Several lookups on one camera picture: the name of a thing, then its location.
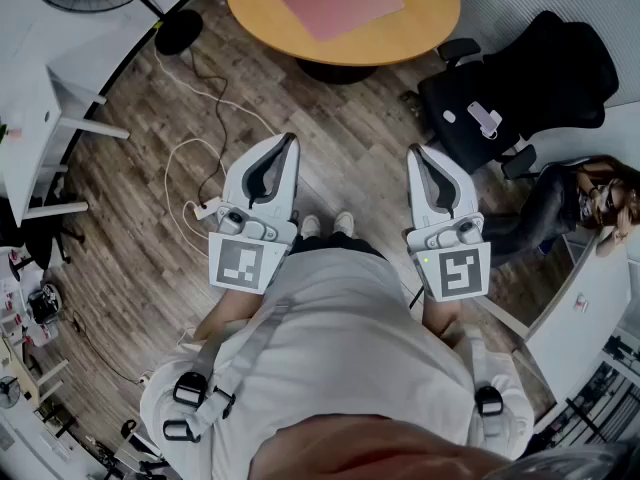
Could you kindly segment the black office chair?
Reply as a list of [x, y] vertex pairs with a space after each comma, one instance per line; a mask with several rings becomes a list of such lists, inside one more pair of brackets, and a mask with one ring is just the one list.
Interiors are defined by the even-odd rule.
[[[469, 174], [497, 161], [506, 177], [519, 177], [536, 151], [532, 145], [517, 153], [510, 148], [546, 130], [601, 127], [604, 104], [619, 88], [614, 62], [594, 28], [551, 11], [539, 13], [496, 53], [483, 54], [472, 38], [449, 40], [437, 53], [445, 70], [419, 82], [414, 95], [435, 140]], [[468, 113], [473, 101], [502, 117], [494, 140]], [[443, 118], [445, 110], [456, 116], [454, 123]]]

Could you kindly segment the person's left forearm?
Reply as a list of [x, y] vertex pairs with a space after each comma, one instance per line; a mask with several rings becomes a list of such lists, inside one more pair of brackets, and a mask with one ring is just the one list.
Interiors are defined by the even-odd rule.
[[193, 341], [206, 341], [219, 335], [227, 324], [251, 319], [260, 309], [263, 295], [226, 290], [209, 314], [197, 326]]

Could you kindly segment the pile of red white boxes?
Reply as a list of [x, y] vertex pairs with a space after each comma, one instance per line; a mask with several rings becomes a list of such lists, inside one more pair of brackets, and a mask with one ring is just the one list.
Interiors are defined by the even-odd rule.
[[42, 347], [59, 334], [62, 299], [34, 263], [19, 269], [16, 279], [11, 267], [26, 259], [24, 248], [0, 247], [0, 333], [13, 344]]

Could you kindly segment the person's black trousers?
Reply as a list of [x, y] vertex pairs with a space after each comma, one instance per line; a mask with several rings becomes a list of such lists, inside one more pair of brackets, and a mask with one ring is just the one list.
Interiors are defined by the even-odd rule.
[[334, 232], [327, 238], [318, 236], [303, 238], [301, 235], [298, 235], [293, 243], [289, 254], [293, 255], [297, 253], [331, 248], [371, 254], [384, 259], [384, 256], [378, 250], [372, 247], [367, 241], [360, 238], [349, 237], [343, 232]]

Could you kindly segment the small black desk fan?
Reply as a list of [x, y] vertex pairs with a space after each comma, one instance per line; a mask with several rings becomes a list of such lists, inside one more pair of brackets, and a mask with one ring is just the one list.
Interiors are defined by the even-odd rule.
[[5, 376], [0, 378], [0, 408], [14, 407], [21, 395], [20, 386], [16, 377]]

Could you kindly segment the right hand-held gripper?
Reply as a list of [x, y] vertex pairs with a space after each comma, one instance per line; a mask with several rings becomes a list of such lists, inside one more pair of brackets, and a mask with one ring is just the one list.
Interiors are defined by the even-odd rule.
[[438, 302], [487, 294], [491, 244], [482, 238], [484, 218], [471, 176], [426, 145], [411, 145], [406, 160], [415, 228], [407, 245], [425, 291]]

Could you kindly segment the pink smartphone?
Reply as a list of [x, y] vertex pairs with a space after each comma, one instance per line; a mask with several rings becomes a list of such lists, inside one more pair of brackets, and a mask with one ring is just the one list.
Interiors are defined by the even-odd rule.
[[468, 113], [477, 121], [482, 129], [492, 134], [498, 127], [491, 114], [477, 101], [473, 101], [467, 107]]

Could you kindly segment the white power strip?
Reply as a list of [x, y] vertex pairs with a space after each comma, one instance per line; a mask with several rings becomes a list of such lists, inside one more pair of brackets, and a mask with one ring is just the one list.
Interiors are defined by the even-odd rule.
[[218, 208], [222, 203], [222, 199], [220, 197], [212, 198], [205, 203], [201, 203], [200, 205], [195, 205], [194, 207], [194, 215], [197, 220], [202, 220], [206, 217], [214, 215]]

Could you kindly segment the grey chest harness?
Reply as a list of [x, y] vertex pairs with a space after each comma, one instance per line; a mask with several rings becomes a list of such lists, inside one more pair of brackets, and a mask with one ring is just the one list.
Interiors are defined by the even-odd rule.
[[[214, 365], [222, 341], [214, 337], [205, 342], [192, 368], [180, 376], [172, 393], [174, 402], [194, 411], [183, 419], [164, 421], [162, 433], [166, 440], [198, 443], [209, 427], [230, 415], [236, 402], [236, 392], [254, 369], [291, 307], [292, 302], [287, 299], [277, 302], [221, 374], [214, 372]], [[498, 452], [508, 443], [503, 397], [490, 382], [488, 352], [481, 331], [466, 325], [463, 333], [469, 346], [477, 412], [470, 431], [479, 433], [480, 443], [486, 449]]]

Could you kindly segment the person's right forearm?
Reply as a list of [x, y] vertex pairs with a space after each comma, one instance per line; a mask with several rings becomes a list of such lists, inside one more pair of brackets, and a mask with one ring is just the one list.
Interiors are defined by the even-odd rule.
[[423, 304], [422, 325], [435, 336], [442, 337], [460, 314], [460, 300], [438, 302], [426, 297]]

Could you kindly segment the person's white shirt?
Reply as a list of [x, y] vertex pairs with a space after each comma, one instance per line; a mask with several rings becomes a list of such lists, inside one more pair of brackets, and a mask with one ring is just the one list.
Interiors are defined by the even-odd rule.
[[276, 303], [292, 307], [236, 392], [230, 415], [198, 443], [168, 441], [167, 419], [194, 410], [173, 401], [180, 376], [206, 341], [178, 346], [155, 370], [140, 402], [141, 419], [183, 480], [248, 480], [251, 461], [277, 431], [309, 418], [377, 416], [418, 426], [451, 443], [509, 460], [525, 451], [533, 410], [511, 358], [488, 352], [489, 379], [504, 401], [508, 443], [498, 452], [471, 432], [477, 415], [469, 346], [415, 320], [391, 264], [371, 254], [331, 248], [289, 256], [251, 319], [231, 322], [214, 372], [230, 365]]

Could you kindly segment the black table pedestal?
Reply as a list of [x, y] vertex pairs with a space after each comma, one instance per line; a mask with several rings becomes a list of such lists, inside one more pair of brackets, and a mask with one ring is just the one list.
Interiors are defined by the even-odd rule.
[[296, 58], [299, 68], [316, 81], [329, 85], [350, 85], [361, 82], [378, 69], [377, 66], [341, 66]]

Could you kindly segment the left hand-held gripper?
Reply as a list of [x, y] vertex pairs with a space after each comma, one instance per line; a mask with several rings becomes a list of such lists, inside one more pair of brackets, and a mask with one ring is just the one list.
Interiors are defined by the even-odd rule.
[[208, 237], [211, 285], [262, 294], [271, 284], [298, 233], [289, 218], [299, 160], [297, 136], [280, 134], [252, 146], [228, 169], [222, 199], [231, 205], [218, 205], [218, 228]]

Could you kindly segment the white desk with legs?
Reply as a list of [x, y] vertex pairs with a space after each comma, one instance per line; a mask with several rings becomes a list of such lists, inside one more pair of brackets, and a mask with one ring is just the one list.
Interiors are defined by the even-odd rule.
[[84, 201], [35, 208], [30, 203], [40, 181], [68, 171], [59, 162], [46, 162], [61, 135], [80, 131], [123, 140], [130, 137], [123, 128], [73, 114], [79, 104], [106, 103], [104, 96], [58, 77], [44, 65], [35, 67], [24, 82], [8, 93], [8, 99], [0, 105], [0, 122], [6, 126], [0, 139], [0, 179], [18, 225], [25, 220], [88, 210]]

